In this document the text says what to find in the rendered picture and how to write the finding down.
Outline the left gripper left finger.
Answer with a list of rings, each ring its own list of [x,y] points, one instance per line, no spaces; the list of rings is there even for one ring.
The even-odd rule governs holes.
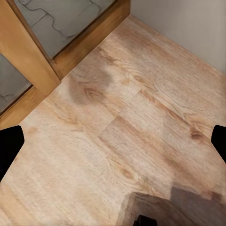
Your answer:
[[[24,144],[20,125],[0,130],[0,182]]]

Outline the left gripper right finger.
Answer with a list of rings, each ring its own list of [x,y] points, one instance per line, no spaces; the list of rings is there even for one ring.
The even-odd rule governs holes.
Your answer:
[[[226,163],[226,127],[215,125],[211,142]]]

